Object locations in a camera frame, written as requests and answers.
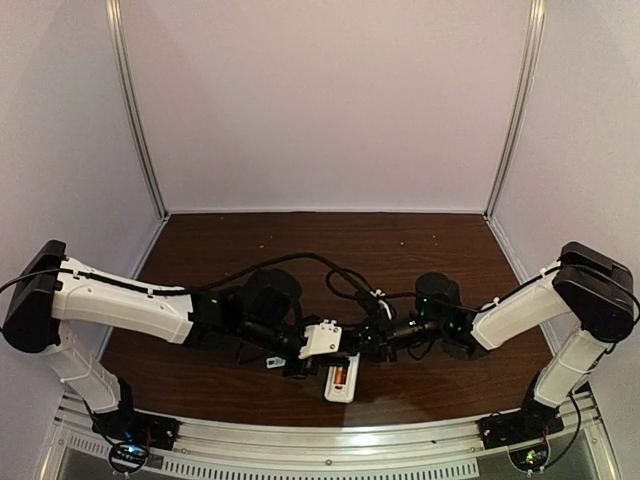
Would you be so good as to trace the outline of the white battery cover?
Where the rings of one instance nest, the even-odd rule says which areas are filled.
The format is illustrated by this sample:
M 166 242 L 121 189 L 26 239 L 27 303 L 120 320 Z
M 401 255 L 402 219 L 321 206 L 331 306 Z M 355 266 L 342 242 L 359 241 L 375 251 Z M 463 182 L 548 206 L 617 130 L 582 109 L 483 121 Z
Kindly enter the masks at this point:
M 285 365 L 286 365 L 286 360 L 281 357 L 274 356 L 266 359 L 267 369 L 283 368 Z

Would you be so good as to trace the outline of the orange battery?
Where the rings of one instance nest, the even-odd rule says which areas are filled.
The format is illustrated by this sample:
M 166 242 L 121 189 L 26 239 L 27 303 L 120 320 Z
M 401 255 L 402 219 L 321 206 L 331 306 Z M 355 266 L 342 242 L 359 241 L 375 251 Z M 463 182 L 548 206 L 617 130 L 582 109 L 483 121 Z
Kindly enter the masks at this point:
M 347 384 L 348 379 L 348 368 L 344 366 L 339 366 L 335 368 L 334 379 L 333 379 L 333 387 L 337 390 L 341 390 Z

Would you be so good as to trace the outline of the white remote control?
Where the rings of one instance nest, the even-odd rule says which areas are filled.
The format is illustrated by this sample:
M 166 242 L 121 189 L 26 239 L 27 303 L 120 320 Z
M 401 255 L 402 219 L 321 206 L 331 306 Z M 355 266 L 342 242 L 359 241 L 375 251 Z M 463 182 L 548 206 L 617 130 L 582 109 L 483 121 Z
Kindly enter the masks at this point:
M 344 365 L 330 366 L 327 371 L 324 398 L 332 403 L 349 404 L 355 398 L 360 355 L 349 356 Z

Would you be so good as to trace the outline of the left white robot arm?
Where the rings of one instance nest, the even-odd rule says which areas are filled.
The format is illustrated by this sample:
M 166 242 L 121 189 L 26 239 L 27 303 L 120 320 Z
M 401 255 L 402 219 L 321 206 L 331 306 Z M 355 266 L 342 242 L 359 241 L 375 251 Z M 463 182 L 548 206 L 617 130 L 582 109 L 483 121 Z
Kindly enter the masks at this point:
M 332 320 L 297 318 L 300 284 L 278 269 L 259 269 L 241 286 L 171 288 L 95 270 L 52 240 L 11 281 L 14 292 L 1 326 L 16 350 L 40 354 L 90 412 L 110 419 L 133 414 L 126 382 L 85 349 L 69 324 L 83 321 L 143 333 L 189 348 L 237 338 L 288 364 L 337 352 L 342 329 Z

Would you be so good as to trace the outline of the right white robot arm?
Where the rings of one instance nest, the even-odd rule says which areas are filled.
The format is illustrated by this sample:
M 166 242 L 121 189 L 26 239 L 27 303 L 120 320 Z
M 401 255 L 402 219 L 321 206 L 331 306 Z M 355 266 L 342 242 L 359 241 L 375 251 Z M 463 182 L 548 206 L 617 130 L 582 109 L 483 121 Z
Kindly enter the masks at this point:
M 415 309 L 406 319 L 389 315 L 382 296 L 358 300 L 369 317 L 342 340 L 352 355 L 384 362 L 399 350 L 439 341 L 454 358 L 474 360 L 556 317 L 578 323 L 549 364 L 534 378 L 523 410 L 553 415 L 600 358 L 626 339 L 639 321 L 634 279 L 625 265 L 579 243 L 569 242 L 559 258 L 508 295 L 476 309 L 461 304 L 458 284 L 439 272 L 421 275 L 409 297 Z

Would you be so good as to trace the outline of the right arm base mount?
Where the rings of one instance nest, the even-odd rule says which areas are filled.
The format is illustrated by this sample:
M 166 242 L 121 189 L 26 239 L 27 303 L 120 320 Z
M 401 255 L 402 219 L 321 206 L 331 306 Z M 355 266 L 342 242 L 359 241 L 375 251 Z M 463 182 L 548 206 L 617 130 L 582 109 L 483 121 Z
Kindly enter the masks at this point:
M 537 401 L 526 401 L 518 410 L 495 412 L 476 422 L 486 450 L 540 440 L 559 433 L 564 423 L 559 408 L 551 408 Z

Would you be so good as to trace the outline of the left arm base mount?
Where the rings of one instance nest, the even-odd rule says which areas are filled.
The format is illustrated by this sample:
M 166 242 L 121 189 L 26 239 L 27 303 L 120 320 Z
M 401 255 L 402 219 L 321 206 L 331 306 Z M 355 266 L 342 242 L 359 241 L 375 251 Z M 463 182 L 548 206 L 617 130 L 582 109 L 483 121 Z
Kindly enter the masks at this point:
M 145 446 L 171 451 L 177 439 L 180 422 L 175 418 L 142 413 L 113 411 L 104 414 L 91 412 L 92 429 L 110 440 L 130 441 Z

